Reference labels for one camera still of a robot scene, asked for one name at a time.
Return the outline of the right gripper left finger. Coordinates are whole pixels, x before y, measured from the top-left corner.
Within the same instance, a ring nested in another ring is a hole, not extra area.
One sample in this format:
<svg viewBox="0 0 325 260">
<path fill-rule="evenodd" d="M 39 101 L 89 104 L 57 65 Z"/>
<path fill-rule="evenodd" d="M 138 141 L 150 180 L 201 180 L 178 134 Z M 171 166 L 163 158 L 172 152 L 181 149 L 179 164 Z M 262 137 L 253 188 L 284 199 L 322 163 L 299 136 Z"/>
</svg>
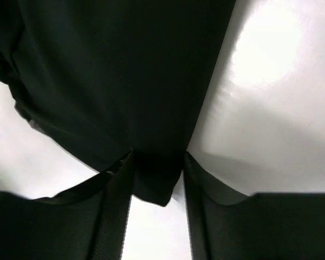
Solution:
<svg viewBox="0 0 325 260">
<path fill-rule="evenodd" d="M 54 197 L 0 192 L 0 259 L 120 259 L 133 155 Z"/>
</svg>

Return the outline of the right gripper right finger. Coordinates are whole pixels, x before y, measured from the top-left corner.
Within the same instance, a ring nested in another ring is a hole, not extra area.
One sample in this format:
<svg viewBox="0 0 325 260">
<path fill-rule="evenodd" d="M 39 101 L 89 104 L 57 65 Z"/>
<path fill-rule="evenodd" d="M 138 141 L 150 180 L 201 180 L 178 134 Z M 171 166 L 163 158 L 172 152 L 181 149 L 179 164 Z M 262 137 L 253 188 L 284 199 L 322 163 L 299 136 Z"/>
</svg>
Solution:
<svg viewBox="0 0 325 260">
<path fill-rule="evenodd" d="M 325 193 L 246 196 L 184 156 L 193 259 L 325 259 Z"/>
</svg>

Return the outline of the black shorts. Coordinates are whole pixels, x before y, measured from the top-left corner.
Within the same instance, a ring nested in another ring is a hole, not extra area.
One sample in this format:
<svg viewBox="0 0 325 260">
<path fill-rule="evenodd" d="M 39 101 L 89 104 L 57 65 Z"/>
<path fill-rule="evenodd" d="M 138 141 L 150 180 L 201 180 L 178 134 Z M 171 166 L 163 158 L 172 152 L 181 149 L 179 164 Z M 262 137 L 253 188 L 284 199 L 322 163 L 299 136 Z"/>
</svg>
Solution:
<svg viewBox="0 0 325 260">
<path fill-rule="evenodd" d="M 234 1 L 0 1 L 0 81 L 19 114 L 103 171 L 135 151 L 165 206 Z"/>
</svg>

